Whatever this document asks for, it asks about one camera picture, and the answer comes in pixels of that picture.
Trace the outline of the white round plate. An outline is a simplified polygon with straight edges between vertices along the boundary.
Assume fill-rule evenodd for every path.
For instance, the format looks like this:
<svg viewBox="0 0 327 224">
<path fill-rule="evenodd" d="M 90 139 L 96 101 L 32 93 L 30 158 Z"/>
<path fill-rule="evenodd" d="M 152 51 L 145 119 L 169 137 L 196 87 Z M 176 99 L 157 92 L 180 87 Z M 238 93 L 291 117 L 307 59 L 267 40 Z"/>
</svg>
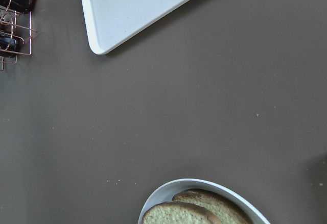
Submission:
<svg viewBox="0 0 327 224">
<path fill-rule="evenodd" d="M 253 223 L 270 223 L 269 220 L 255 206 L 253 206 L 239 194 L 217 183 L 201 179 L 176 179 L 158 187 L 145 201 L 138 218 L 138 223 L 142 222 L 142 217 L 145 212 L 154 205 L 170 201 L 175 194 L 194 188 L 211 191 L 227 198 L 238 205 L 250 217 Z"/>
</svg>

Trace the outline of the bread slice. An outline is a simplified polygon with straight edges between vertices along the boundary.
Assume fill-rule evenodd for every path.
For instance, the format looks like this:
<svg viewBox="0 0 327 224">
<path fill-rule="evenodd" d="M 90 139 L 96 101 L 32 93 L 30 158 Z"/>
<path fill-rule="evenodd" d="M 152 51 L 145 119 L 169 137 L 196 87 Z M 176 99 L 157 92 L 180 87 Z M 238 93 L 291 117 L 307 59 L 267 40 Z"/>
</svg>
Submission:
<svg viewBox="0 0 327 224">
<path fill-rule="evenodd" d="M 253 223 L 251 218 L 238 205 L 211 191 L 188 189 L 174 195 L 172 201 L 204 207 L 218 216 L 222 223 Z"/>
<path fill-rule="evenodd" d="M 213 212 L 195 204 L 164 202 L 147 210 L 141 223 L 222 223 Z"/>
</svg>

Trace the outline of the cream rabbit tray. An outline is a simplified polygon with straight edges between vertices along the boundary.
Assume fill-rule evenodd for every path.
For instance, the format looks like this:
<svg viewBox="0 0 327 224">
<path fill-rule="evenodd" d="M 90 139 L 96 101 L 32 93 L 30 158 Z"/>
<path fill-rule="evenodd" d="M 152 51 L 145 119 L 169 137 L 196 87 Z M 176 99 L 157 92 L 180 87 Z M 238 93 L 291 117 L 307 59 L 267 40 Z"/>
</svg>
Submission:
<svg viewBox="0 0 327 224">
<path fill-rule="evenodd" d="M 90 49 L 104 55 L 189 0 L 81 0 Z"/>
</svg>

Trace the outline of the bread slice under egg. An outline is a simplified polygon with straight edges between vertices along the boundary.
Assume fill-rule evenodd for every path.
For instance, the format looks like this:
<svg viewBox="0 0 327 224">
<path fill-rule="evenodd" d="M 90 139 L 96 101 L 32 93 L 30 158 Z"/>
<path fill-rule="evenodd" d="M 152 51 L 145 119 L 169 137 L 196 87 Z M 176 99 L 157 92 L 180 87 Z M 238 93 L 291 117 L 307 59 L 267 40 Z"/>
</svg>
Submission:
<svg viewBox="0 0 327 224">
<path fill-rule="evenodd" d="M 174 195 L 172 201 L 204 207 L 218 216 L 222 223 L 253 223 L 251 218 L 238 205 L 211 191 L 188 189 Z"/>
</svg>

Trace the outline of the tea bottle upper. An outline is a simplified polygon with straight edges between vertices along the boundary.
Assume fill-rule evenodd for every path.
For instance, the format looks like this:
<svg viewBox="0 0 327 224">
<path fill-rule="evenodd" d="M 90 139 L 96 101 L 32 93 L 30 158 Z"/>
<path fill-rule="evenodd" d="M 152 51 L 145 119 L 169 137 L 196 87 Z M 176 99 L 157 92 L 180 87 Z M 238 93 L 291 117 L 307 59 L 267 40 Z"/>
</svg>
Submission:
<svg viewBox="0 0 327 224">
<path fill-rule="evenodd" d="M 16 36 L 11 36 L 9 33 L 1 32 L 1 49 L 4 51 L 18 52 L 20 50 L 20 39 Z"/>
</svg>

